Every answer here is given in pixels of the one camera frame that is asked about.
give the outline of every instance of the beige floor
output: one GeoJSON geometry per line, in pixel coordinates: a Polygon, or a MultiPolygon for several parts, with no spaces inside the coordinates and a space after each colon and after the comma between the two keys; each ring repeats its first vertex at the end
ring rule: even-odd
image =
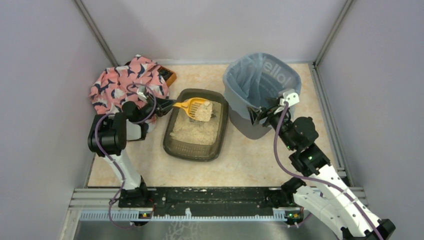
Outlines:
{"type": "MultiPolygon", "coordinates": [[[[319,138],[315,143],[334,163],[327,131],[317,94],[307,64],[290,64],[302,80],[300,103],[294,117],[313,118],[319,138]]],[[[170,97],[176,99],[187,88],[208,89],[224,93],[222,76],[227,65],[173,65],[166,66],[176,72],[177,80],[170,87],[170,97]]],[[[137,171],[148,186],[167,187],[267,187],[280,186],[290,179],[277,165],[273,153],[274,131],[259,140],[243,136],[228,120],[220,156],[211,162],[192,162],[172,157],[162,147],[169,115],[159,119],[156,129],[145,141],[128,142],[126,150],[137,171]]],[[[281,162],[294,171],[287,150],[279,141],[281,162]]],[[[114,172],[100,157],[93,163],[88,186],[119,186],[114,172]]]]}

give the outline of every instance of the yellow litter scoop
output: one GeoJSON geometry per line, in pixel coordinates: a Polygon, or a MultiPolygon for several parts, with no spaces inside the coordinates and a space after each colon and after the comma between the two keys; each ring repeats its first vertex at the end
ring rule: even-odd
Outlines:
{"type": "Polygon", "coordinates": [[[207,122],[210,119],[210,116],[207,117],[207,119],[200,117],[199,115],[196,115],[199,108],[201,108],[202,105],[205,105],[205,103],[211,104],[207,99],[201,98],[201,97],[193,97],[189,98],[184,102],[176,102],[174,103],[174,107],[181,108],[185,111],[185,113],[192,119],[202,122],[207,122]]]}

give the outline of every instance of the black mount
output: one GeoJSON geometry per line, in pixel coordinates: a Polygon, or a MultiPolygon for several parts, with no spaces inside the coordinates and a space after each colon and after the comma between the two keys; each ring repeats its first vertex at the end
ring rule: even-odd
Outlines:
{"type": "MultiPolygon", "coordinates": [[[[90,134],[88,135],[88,148],[100,157],[104,157],[100,151],[95,138],[96,124],[104,114],[94,116],[91,125],[90,134]]],[[[121,112],[116,113],[113,117],[106,117],[98,129],[98,141],[103,149],[109,155],[121,155],[121,151],[127,146],[127,122],[125,115],[121,112]]]]}
{"type": "Polygon", "coordinates": [[[296,206],[293,194],[298,192],[298,188],[306,186],[306,183],[297,177],[292,177],[281,185],[281,195],[284,199],[284,203],[289,206],[296,206]]]}
{"type": "MultiPolygon", "coordinates": [[[[281,114],[280,112],[268,115],[267,122],[274,130],[277,129],[281,114]]],[[[284,116],[278,136],[287,149],[295,151],[289,159],[293,167],[303,176],[319,175],[320,168],[331,165],[329,158],[315,144],[319,135],[311,117],[301,116],[292,122],[288,116],[284,116]]]]}
{"type": "Polygon", "coordinates": [[[136,189],[125,190],[122,189],[119,196],[118,207],[120,208],[136,208],[143,207],[149,200],[149,190],[146,183],[141,177],[141,184],[136,189]]]}

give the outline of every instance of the white bracket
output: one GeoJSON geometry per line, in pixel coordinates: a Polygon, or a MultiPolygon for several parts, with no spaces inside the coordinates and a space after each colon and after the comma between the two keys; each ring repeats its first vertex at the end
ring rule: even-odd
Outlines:
{"type": "Polygon", "coordinates": [[[126,120],[126,140],[139,140],[142,137],[142,128],[138,124],[126,120]]]}
{"type": "Polygon", "coordinates": [[[142,99],[143,101],[146,101],[146,99],[147,99],[147,96],[145,95],[145,90],[146,90],[146,87],[145,87],[145,86],[140,86],[140,87],[137,89],[137,95],[138,95],[138,97],[139,97],[140,99],[142,99]]]}
{"type": "Polygon", "coordinates": [[[274,114],[277,114],[277,113],[282,112],[284,110],[284,108],[286,106],[285,102],[288,103],[288,107],[290,108],[291,106],[294,106],[294,105],[300,103],[300,101],[301,101],[299,99],[299,94],[297,92],[295,92],[295,90],[292,89],[292,88],[285,90],[285,91],[282,91],[278,95],[282,98],[280,98],[280,100],[279,100],[280,107],[275,110],[274,114]]]}

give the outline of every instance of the trash bag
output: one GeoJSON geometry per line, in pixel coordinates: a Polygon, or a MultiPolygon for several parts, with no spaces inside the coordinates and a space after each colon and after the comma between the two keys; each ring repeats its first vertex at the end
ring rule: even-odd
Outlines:
{"type": "Polygon", "coordinates": [[[302,87],[301,77],[295,70],[266,53],[249,54],[230,64],[223,83],[229,106],[246,120],[250,120],[247,107],[268,108],[266,98],[277,98],[285,89],[294,89],[300,95],[302,87]]]}

